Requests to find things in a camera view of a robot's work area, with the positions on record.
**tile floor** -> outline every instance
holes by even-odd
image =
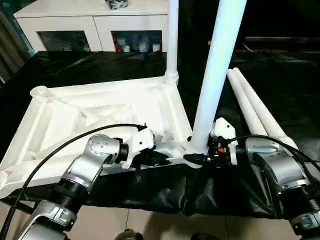
[[[8,212],[0,203],[0,226]],[[8,240],[28,215],[17,211]],[[163,214],[124,208],[82,207],[78,220],[68,234],[71,240],[113,240],[125,229],[144,235],[145,240],[189,240],[193,233],[208,233],[220,240],[298,240],[285,220],[250,217]]]

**black tabletop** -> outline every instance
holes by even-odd
[[[238,67],[299,149],[320,159],[320,54],[235,53]],[[206,59],[179,61],[178,90],[193,125]],[[30,90],[162,76],[165,55],[114,52],[39,52],[0,88],[0,159],[31,101]],[[226,80],[216,118],[224,117],[237,136],[248,127]],[[103,176],[87,205],[139,208],[185,215],[235,215],[282,218],[279,202],[266,189],[259,170],[243,161],[228,169],[192,169],[175,165],[145,170],[140,183],[135,173]],[[24,199],[40,201],[52,185],[30,187]],[[14,199],[17,191],[9,198]]]

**white plastic stand base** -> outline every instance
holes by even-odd
[[[71,138],[105,125],[146,125],[155,135],[156,150],[172,164],[184,162],[187,138],[192,135],[178,89],[153,77],[87,85],[46,88],[38,86],[0,164],[0,199],[22,187],[32,170],[50,152]],[[126,141],[133,127],[102,130],[99,134]],[[35,174],[29,186],[59,181],[92,135],[58,152]],[[105,165],[102,174],[132,171],[119,164]]]

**white cabinet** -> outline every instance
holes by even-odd
[[[35,52],[168,49],[168,0],[37,0],[14,16]]]

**black cable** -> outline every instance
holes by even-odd
[[[93,130],[90,130],[90,131],[87,131],[85,133],[82,133],[80,134],[79,136],[76,136],[68,141],[66,141],[64,144],[62,144],[61,146],[57,147],[54,151],[52,151],[48,156],[46,156],[36,167],[35,169],[31,172],[31,174],[28,176],[28,178],[26,179],[26,181],[24,182],[18,196],[16,197],[15,199],[15,202],[13,204],[13,206],[10,208],[6,218],[5,218],[5,221],[4,221],[4,224],[2,226],[2,229],[1,229],[1,232],[0,232],[0,240],[5,240],[6,237],[7,237],[7,233],[8,233],[8,230],[9,230],[9,227],[10,227],[10,223],[12,221],[12,218],[15,214],[15,211],[18,207],[18,204],[20,202],[20,198],[22,197],[22,195],[25,193],[26,189],[27,189],[27,186],[28,184],[30,183],[31,179],[34,177],[34,175],[36,174],[36,172],[53,156],[55,155],[57,152],[59,152],[60,150],[62,150],[64,147],[66,147],[67,145],[73,143],[74,141],[78,140],[78,139],[81,139],[87,135],[90,135],[90,134],[93,134],[93,133],[96,133],[98,131],[101,131],[101,130],[105,130],[105,129],[111,129],[111,128],[117,128],[117,127],[134,127],[134,128],[137,128],[139,131],[142,130],[142,129],[145,129],[146,126],[143,126],[143,125],[138,125],[138,124],[129,124],[129,123],[120,123],[120,124],[113,124],[113,125],[108,125],[108,126],[102,126],[102,127],[99,127],[99,128],[96,128],[96,129],[93,129]]]

